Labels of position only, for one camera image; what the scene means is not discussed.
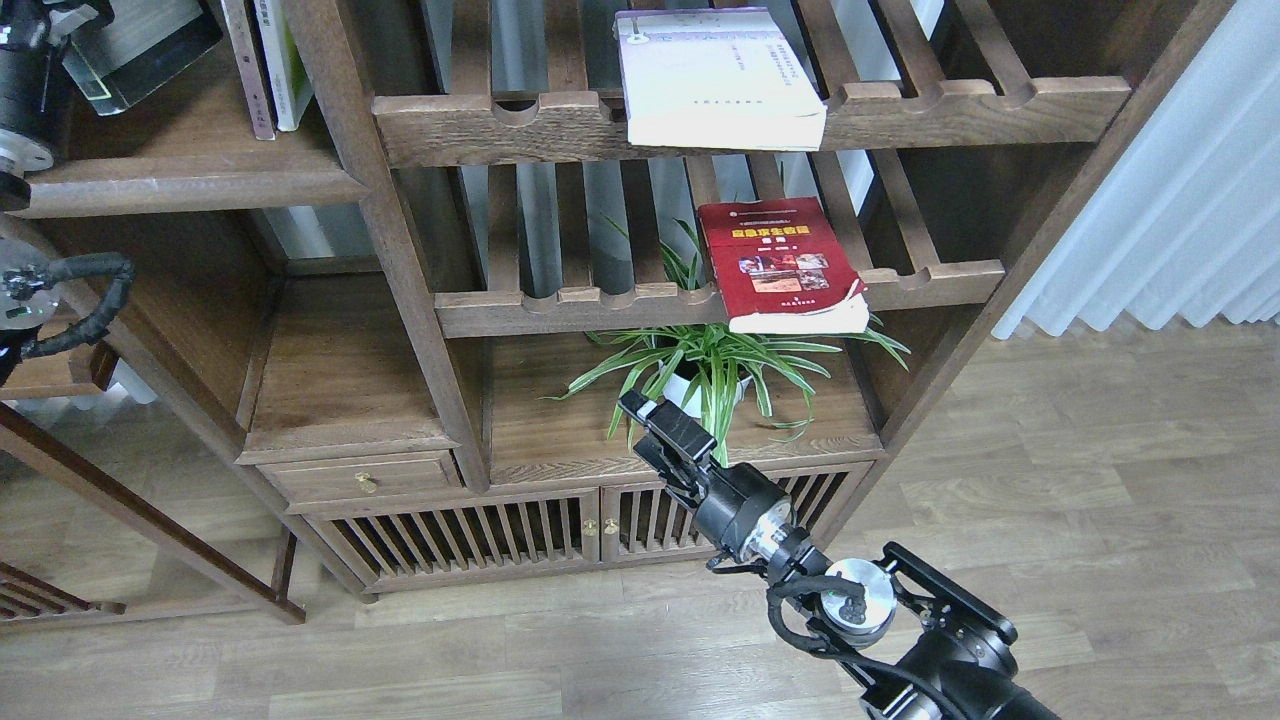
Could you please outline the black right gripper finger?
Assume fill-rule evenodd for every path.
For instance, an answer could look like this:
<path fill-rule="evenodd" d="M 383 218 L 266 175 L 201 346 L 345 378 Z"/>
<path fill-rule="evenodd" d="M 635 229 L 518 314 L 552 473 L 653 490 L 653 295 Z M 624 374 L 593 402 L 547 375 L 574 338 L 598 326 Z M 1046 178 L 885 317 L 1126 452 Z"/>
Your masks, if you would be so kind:
<path fill-rule="evenodd" d="M 705 471 L 713 464 L 716 438 L 677 404 L 630 389 L 617 405 L 646 432 L 634 451 L 655 471 Z"/>

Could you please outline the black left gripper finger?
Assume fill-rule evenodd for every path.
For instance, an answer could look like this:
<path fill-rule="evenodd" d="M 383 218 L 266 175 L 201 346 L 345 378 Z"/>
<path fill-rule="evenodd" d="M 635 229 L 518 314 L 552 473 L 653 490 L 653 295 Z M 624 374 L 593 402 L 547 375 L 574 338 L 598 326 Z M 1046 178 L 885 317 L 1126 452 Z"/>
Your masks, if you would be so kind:
<path fill-rule="evenodd" d="M 109 1 L 1 1 L 1 47 L 42 51 L 61 47 L 74 32 L 114 22 Z"/>

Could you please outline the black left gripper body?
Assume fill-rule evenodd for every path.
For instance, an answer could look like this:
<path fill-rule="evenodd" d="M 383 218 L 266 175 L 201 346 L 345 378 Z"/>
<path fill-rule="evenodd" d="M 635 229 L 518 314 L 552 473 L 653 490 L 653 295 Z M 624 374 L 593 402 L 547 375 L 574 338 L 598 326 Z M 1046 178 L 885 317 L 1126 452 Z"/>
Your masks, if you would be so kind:
<path fill-rule="evenodd" d="M 51 20 L 4 20 L 3 172 L 49 169 L 61 149 L 61 45 Z"/>

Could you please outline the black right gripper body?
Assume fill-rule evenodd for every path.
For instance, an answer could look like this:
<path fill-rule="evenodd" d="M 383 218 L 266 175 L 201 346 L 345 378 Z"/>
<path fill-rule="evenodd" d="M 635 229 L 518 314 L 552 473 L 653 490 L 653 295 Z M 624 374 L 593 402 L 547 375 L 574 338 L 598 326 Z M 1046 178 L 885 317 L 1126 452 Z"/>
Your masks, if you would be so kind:
<path fill-rule="evenodd" d="M 640 457 L 666 482 L 666 492 L 719 553 L 713 573 L 814 577 L 817 547 L 792 523 L 790 496 L 746 462 L 721 466 L 708 451 L 694 460 L 664 445 L 643 445 Z"/>

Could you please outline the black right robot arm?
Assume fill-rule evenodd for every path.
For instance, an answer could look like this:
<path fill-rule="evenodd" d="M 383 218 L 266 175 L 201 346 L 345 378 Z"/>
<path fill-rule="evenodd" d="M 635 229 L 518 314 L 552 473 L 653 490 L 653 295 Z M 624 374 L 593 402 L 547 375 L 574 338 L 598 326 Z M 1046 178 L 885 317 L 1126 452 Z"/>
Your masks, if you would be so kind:
<path fill-rule="evenodd" d="M 837 662 L 872 719 L 1051 719 L 1015 676 L 1016 628 L 890 542 L 883 557 L 828 559 L 788 495 L 753 465 L 722 465 L 716 439 L 677 404 L 637 391 L 621 411 L 644 429 L 635 454 L 716 548 L 716 574 L 765 584 L 767 616 L 787 644 Z"/>

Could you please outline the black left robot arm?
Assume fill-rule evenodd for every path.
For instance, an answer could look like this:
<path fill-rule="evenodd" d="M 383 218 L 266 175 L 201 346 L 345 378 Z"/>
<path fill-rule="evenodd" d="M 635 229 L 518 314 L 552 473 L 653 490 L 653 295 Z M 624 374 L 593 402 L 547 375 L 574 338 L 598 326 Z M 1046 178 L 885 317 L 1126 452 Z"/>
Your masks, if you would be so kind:
<path fill-rule="evenodd" d="M 65 137 L 70 78 L 61 59 L 70 36 L 114 19 L 108 1 L 5 1 L 1 12 L 3 210 L 29 206 L 28 172 L 49 169 Z M 58 284 L 95 275 L 111 279 L 95 310 L 40 340 L 60 302 Z M 50 260 L 24 241 L 3 240 L 3 379 L 24 360 L 92 345 L 125 306 L 134 264 L 119 252 Z"/>

